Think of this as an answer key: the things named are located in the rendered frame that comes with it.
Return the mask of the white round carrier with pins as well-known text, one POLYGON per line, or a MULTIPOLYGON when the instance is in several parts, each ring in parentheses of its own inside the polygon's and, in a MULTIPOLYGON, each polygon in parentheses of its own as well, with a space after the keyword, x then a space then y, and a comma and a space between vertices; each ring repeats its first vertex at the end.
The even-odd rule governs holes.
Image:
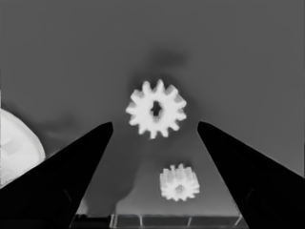
POLYGON ((17 116, 1 110, 0 189, 41 163, 46 154, 39 137, 17 116))

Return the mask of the small white toothed gear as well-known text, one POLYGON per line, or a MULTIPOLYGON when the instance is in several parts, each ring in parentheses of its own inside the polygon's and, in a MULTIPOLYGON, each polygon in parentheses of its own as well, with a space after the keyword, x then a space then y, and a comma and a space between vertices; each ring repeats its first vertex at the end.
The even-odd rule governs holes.
POLYGON ((168 137, 169 129, 178 131, 178 121, 187 118, 184 112, 187 101, 174 85, 166 88, 162 79, 157 80, 154 88, 144 81, 142 89, 134 90, 130 100, 125 110, 131 116, 129 124, 137 126, 140 135, 148 132, 150 139, 156 139, 158 133, 168 137))
POLYGON ((159 175, 160 193, 166 200, 187 201, 200 193, 200 184, 196 173, 183 164, 171 165, 159 175))

